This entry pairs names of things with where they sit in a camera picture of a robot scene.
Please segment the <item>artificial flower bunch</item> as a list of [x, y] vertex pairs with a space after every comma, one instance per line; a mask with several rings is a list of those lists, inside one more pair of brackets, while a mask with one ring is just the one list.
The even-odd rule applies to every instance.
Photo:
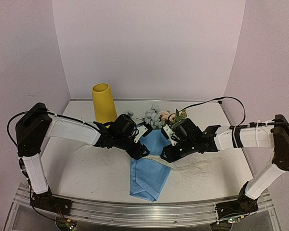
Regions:
[[165, 125], [173, 126], [187, 118], [186, 110], [175, 110], [171, 113], [169, 110], [161, 111], [158, 105], [152, 105], [142, 118], [146, 124], [150, 125], [153, 130], [162, 129]]

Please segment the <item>yellow plastic vase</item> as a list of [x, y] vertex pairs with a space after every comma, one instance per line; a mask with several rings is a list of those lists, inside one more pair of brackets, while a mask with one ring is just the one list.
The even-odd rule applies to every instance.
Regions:
[[117, 119], [117, 111], [109, 84], [95, 85], [92, 88], [92, 100], [97, 122], [104, 124]]

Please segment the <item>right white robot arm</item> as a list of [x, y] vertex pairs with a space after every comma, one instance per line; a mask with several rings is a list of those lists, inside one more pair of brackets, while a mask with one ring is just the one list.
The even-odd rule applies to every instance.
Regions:
[[212, 125], [201, 130], [187, 118], [176, 125], [165, 125], [162, 134], [170, 145], [161, 158], [176, 162], [194, 153], [214, 153], [230, 149], [267, 149], [270, 163], [246, 183], [242, 196], [256, 200], [277, 178], [289, 171], [289, 122], [283, 115], [273, 120], [238, 126]]

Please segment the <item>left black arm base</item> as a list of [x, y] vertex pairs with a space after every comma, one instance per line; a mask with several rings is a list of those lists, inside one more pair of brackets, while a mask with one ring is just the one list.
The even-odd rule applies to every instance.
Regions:
[[36, 194], [30, 186], [30, 205], [44, 211], [69, 215], [72, 201], [69, 199], [54, 196], [51, 189], [45, 193]]

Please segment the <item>cream printed ribbon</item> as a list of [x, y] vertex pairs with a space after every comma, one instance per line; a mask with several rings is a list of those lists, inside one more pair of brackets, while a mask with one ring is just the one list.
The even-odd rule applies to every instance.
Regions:
[[149, 156], [143, 157], [143, 159], [153, 160], [153, 161], [158, 162], [164, 166], [170, 167], [174, 171], [177, 171], [177, 172], [184, 172], [184, 171], [192, 170], [195, 168], [200, 168], [200, 167], [203, 167], [206, 165], [210, 165], [213, 163], [224, 161], [224, 159], [221, 157], [212, 157], [212, 158], [208, 158], [208, 159], [199, 157], [196, 159], [188, 159], [186, 161], [186, 165], [179, 166], [175, 162], [172, 162], [172, 163], [167, 162], [166, 160], [162, 159], [160, 156], [149, 155]]

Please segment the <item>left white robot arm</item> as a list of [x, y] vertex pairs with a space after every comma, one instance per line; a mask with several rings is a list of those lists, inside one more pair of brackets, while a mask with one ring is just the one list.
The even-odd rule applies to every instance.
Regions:
[[12, 141], [17, 147], [21, 170], [37, 194], [37, 203], [45, 210], [55, 206], [55, 198], [48, 194], [50, 187], [41, 160], [45, 140], [55, 137], [98, 148], [115, 147], [136, 160], [149, 155], [140, 138], [147, 136], [152, 127], [145, 122], [136, 124], [126, 114], [121, 114], [113, 122], [86, 122], [53, 113], [44, 103], [36, 103], [28, 111], [14, 115], [11, 120], [17, 117], [20, 120], [15, 125], [16, 138]]

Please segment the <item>blue wrapping paper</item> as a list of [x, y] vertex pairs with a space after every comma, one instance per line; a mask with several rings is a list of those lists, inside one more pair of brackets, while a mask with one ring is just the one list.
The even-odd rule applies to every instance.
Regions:
[[156, 201], [168, 179], [171, 168], [150, 157], [160, 156], [163, 148], [170, 142], [160, 130], [153, 130], [146, 137], [140, 139], [141, 144], [149, 150], [149, 158], [131, 160], [130, 169], [130, 196]]

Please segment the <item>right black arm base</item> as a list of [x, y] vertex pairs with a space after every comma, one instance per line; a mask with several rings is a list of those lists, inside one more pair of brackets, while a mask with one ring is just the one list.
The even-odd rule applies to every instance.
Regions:
[[218, 220], [233, 218], [241, 215], [250, 215], [251, 213], [258, 211], [258, 199], [251, 199], [245, 195], [247, 184], [248, 181], [241, 188], [237, 199], [218, 203], [216, 205], [215, 210], [218, 214]]

